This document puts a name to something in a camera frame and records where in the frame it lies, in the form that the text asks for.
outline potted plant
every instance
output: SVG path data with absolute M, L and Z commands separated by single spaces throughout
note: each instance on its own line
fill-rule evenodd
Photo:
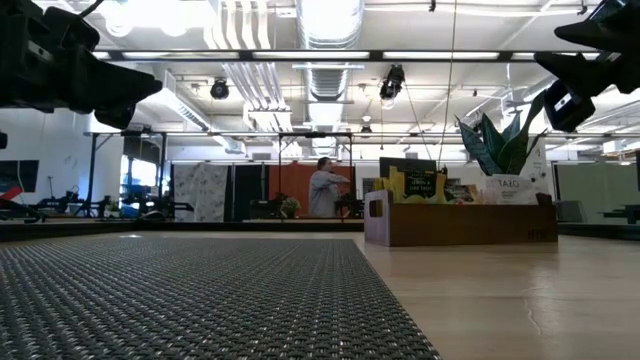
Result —
M 482 171 L 488 175 L 520 175 L 527 157 L 536 146 L 540 137 L 547 131 L 538 134 L 527 149 L 529 143 L 529 126 L 543 108 L 544 92 L 536 96 L 531 103 L 527 119 L 520 128 L 520 114 L 517 114 L 511 124 L 501 133 L 496 130 L 493 122 L 486 114 L 482 114 L 479 128 L 480 134 L 458 119 L 462 142 L 469 154 L 478 160 Z
M 282 202 L 280 211 L 288 218 L 295 219 L 296 212 L 300 210 L 300 202 L 295 198 L 289 197 Z
M 105 217 L 120 217 L 120 208 L 117 201 L 112 201 L 104 209 Z

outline man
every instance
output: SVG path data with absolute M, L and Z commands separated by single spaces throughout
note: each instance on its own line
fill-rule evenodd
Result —
M 318 171 L 309 182 L 309 212 L 314 217 L 336 217 L 335 202 L 340 199 L 338 184 L 348 183 L 344 176 L 332 174 L 333 163 L 328 157 L 318 160 Z

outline ceiling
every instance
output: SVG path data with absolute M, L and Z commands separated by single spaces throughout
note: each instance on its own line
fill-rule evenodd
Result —
M 82 9 L 82 5 L 76 5 L 72 1 L 36 2 L 43 6 L 68 7 L 68 4 L 71 4 L 76 10 Z M 456 2 L 459 12 L 455 15 L 454 40 L 454 0 L 438 0 L 436 11 L 433 13 L 425 11 L 426 7 L 415 8 L 416 4 L 428 5 L 429 1 L 366 0 L 362 34 L 358 47 L 367 50 L 447 51 L 453 47 L 454 50 L 518 50 L 524 52 L 581 49 L 557 39 L 553 34 L 554 29 L 558 26 L 586 18 L 586 15 L 579 16 L 577 14 L 580 9 L 580 0 L 461 0 Z M 154 2 L 158 5 L 149 6 L 145 18 L 167 18 L 169 16 L 167 11 L 162 10 L 165 3 L 168 4 L 170 1 Z M 599 3 L 599 0 L 588 0 L 585 3 L 593 8 Z M 270 11 L 268 34 L 271 45 L 275 49 L 299 48 L 297 19 L 286 15 L 291 13 L 295 15 L 295 1 L 269 0 L 267 4 Z M 237 5 L 236 32 L 240 37 L 242 31 L 240 1 Z M 207 1 L 185 0 L 181 1 L 179 6 L 185 11 L 183 14 L 186 14 L 186 20 L 183 20 L 189 26 L 186 33 L 178 37 L 165 35 L 160 28 L 152 25 L 136 27 L 127 36 L 121 38 L 112 36 L 106 29 L 106 15 L 100 12 L 100 8 L 88 17 L 88 21 L 101 32 L 100 48 L 102 49 L 154 51 L 207 49 L 206 42 L 203 40 L 202 28 L 203 21 L 206 21 L 202 13 L 203 9 L 208 6 Z M 523 12 L 534 12 L 541 9 L 551 13 L 563 12 L 567 14 L 515 17 L 515 15 L 526 15 Z M 254 36 L 257 41 L 255 28 L 257 26 L 254 27 Z M 510 65 L 497 63 L 456 63 L 452 65 L 448 63 L 406 63 L 404 71 L 408 87 L 405 87 L 398 95 L 392 109 L 383 110 L 377 93 L 381 78 L 385 76 L 389 66 L 389 63 L 366 63 L 364 69 L 352 71 L 347 105 L 341 120 L 341 123 L 344 123 L 344 128 L 357 130 L 363 124 L 362 117 L 368 115 L 371 116 L 374 132 L 417 130 L 416 124 L 418 123 L 421 124 L 422 130 L 442 131 L 445 122 L 448 129 L 454 131 L 455 129 L 451 125 L 455 122 L 455 116 L 463 117 L 480 104 L 484 104 L 481 110 L 487 112 L 496 124 L 500 124 L 502 119 L 500 99 L 491 99 L 492 96 L 500 92 L 504 95 L 504 90 L 508 88 L 516 91 L 523 90 L 549 77 L 544 69 L 531 63 Z M 226 100 L 213 100 L 209 95 L 214 78 L 227 76 L 220 63 L 162 63 L 153 65 L 155 74 L 161 74 L 164 70 L 168 70 L 176 77 L 178 93 L 197 107 L 199 112 L 205 114 L 217 129 L 246 130 L 241 119 L 244 100 L 231 81 L 229 81 L 231 93 Z M 292 69 L 291 63 L 276 63 L 276 71 L 286 104 L 291 108 L 291 122 L 293 125 L 301 125 L 307 119 L 303 74 L 301 71 Z M 447 102 L 449 84 L 452 91 Z M 624 96 L 618 94 L 615 89 L 609 91 L 602 96 L 602 99 L 595 99 L 598 108 L 596 116 L 606 114 L 618 106 L 639 98 L 637 92 Z M 140 116 L 136 117 L 136 121 L 152 123 L 158 129 L 188 130 L 184 121 L 163 104 L 145 102 L 140 106 L 140 109 Z M 590 132 L 608 131 L 616 126 L 619 127 L 620 124 L 626 125 L 636 120 L 633 116 L 626 116 L 607 123 L 605 126 L 590 129 Z M 539 120 L 538 128 L 540 131 L 545 128 L 542 117 Z

